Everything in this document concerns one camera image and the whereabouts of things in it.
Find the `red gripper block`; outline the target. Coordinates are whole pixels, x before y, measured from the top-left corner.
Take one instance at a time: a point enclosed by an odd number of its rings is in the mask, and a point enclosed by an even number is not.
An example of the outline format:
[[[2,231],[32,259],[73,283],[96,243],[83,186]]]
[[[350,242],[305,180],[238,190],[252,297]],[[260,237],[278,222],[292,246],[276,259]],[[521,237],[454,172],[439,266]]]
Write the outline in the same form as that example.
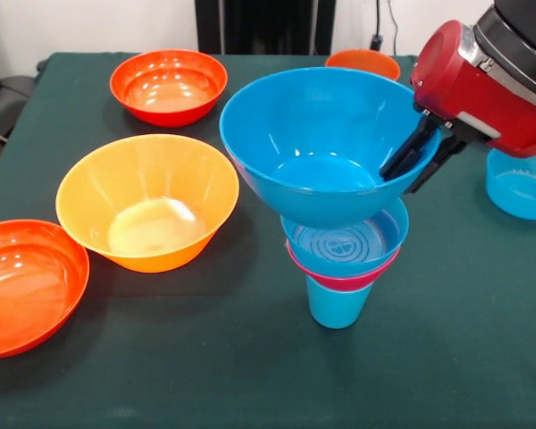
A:
[[[441,25],[419,54],[411,82],[423,109],[447,122],[463,122],[509,156],[536,156],[536,94],[482,50],[472,27],[459,21]],[[391,181],[412,170],[434,139],[437,150],[405,191],[416,193],[467,147],[455,133],[439,129],[440,120],[425,115],[380,176]]]

